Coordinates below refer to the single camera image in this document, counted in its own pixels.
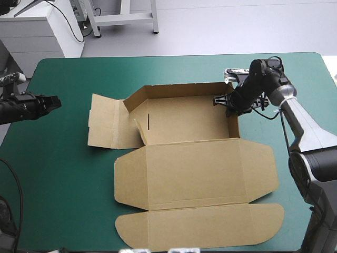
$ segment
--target box lid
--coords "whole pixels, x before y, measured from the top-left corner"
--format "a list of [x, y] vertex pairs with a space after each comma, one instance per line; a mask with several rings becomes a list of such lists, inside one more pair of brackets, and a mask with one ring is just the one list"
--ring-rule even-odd
[[271, 147], [242, 139], [149, 145], [115, 161], [115, 199], [146, 210], [249, 203], [278, 185]]
[[280, 229], [279, 204], [239, 204], [141, 212], [119, 216], [116, 229], [132, 248], [215, 248], [259, 244]]

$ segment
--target cardboard box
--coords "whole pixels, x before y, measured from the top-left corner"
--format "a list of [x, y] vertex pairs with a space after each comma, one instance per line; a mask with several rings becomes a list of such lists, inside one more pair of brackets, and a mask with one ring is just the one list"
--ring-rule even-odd
[[219, 82], [149, 85], [126, 100], [93, 94], [88, 145], [128, 149], [239, 137], [237, 117], [226, 118], [226, 108], [212, 104], [228, 89]]
[[240, 139], [237, 116], [213, 106], [224, 83], [144, 86], [126, 100], [93, 94], [88, 145], [139, 148], [115, 162], [115, 199], [148, 212], [120, 216], [131, 247], [258, 244], [280, 229], [279, 204], [251, 201], [278, 185], [273, 151]]

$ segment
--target brown cardboard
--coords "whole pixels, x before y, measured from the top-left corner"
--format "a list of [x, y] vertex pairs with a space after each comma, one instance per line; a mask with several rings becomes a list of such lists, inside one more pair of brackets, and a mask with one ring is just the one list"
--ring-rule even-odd
[[126, 100], [93, 94], [88, 145], [139, 148], [115, 162], [115, 199], [149, 212], [120, 216], [131, 247], [225, 247], [264, 242], [284, 210], [251, 201], [278, 187], [270, 147], [239, 139], [215, 95], [220, 83], [144, 86]]
[[123, 215], [116, 229], [132, 248], [152, 251], [255, 245], [272, 238], [283, 217], [279, 204], [239, 204]]
[[148, 145], [115, 162], [115, 199], [145, 210], [249, 203], [279, 186], [272, 149], [242, 139]]
[[148, 85], [124, 101], [93, 94], [88, 145], [125, 149], [239, 137], [237, 117], [226, 118], [226, 108], [212, 104], [227, 89], [222, 82]]
[[149, 210], [120, 216], [133, 248], [254, 245], [273, 237], [284, 210], [249, 202], [278, 187], [272, 149], [239, 138], [147, 145], [115, 161], [115, 199]]

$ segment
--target electronic device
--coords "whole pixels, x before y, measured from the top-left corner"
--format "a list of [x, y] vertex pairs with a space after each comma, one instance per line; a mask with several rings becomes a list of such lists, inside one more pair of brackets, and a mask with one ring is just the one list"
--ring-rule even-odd
[[19, 0], [0, 0], [0, 16], [7, 14], [12, 7], [18, 5]]
[[[233, 92], [214, 98], [227, 107], [226, 116], [256, 111], [270, 102], [279, 114], [289, 154], [290, 173], [312, 216], [301, 253], [332, 253], [337, 245], [337, 136], [322, 129], [296, 98], [297, 91], [284, 74], [282, 60], [254, 60], [249, 70], [226, 69], [225, 83], [236, 82]], [[295, 140], [289, 145], [285, 115]]]

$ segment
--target white floor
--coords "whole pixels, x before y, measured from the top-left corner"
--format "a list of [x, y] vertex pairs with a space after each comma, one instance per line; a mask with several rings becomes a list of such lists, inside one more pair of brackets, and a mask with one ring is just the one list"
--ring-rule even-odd
[[[279, 52], [337, 55], [337, 1], [157, 1], [159, 34], [151, 33], [151, 24], [101, 27], [102, 38], [86, 38], [83, 57]], [[95, 7], [102, 5], [103, 15], [116, 11], [107, 8], [109, 1], [93, 2]], [[147, 9], [150, 1], [133, 2], [134, 12], [140, 12], [140, 3]]]

